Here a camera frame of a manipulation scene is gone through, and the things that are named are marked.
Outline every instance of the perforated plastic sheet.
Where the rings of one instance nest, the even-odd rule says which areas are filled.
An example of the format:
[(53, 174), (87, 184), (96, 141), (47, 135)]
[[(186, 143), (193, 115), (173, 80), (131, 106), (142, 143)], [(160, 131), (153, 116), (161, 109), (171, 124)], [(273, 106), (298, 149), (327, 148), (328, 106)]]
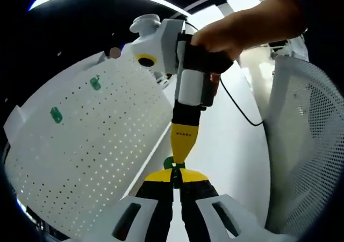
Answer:
[[(90, 84), (97, 75), (100, 89)], [(60, 123), (52, 107), (62, 114)], [(80, 238), (123, 196), (171, 111), (148, 70), (123, 54), (61, 84), (42, 102), (12, 144), (6, 173), (24, 205)]]
[(344, 166), (344, 99), (319, 68), (279, 57), (269, 117), (269, 227), (300, 237), (324, 209)]

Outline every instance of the ceiling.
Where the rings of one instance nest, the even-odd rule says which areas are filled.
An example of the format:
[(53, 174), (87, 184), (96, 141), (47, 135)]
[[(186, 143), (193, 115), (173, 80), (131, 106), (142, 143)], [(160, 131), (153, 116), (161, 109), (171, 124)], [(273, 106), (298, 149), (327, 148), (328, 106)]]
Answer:
[[(12, 0), (2, 7), (2, 124), (15, 105), (21, 106), (60, 71), (133, 41), (136, 35), (129, 26), (135, 17), (156, 13), (163, 19), (175, 14), (148, 0), (52, 0), (28, 12), (34, 1)], [(166, 1), (185, 8), (199, 0)], [(208, 1), (189, 13), (218, 2)]]

